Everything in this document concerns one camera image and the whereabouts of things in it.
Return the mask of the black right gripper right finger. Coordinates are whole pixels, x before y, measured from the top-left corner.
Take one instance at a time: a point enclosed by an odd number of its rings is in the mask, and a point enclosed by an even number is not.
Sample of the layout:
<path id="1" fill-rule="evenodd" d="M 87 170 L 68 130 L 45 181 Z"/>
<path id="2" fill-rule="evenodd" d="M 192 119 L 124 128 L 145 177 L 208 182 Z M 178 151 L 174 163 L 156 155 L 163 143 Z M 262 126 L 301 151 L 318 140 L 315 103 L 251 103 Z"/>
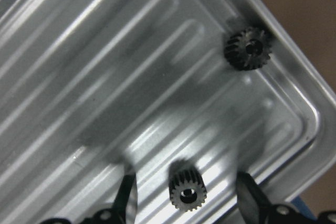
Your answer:
<path id="1" fill-rule="evenodd" d="M 245 223 L 266 222 L 272 203 L 249 173 L 237 173 L 236 194 L 237 206 Z"/>

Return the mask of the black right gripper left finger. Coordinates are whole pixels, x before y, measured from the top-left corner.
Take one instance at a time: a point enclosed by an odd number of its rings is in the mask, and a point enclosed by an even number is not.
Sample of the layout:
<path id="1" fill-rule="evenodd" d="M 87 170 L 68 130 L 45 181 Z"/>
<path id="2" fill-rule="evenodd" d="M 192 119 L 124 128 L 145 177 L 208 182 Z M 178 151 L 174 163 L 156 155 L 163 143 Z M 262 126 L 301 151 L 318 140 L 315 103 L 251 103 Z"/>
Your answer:
<path id="1" fill-rule="evenodd" d="M 135 223 L 137 216 L 136 174 L 126 174 L 112 205 L 112 223 Z"/>

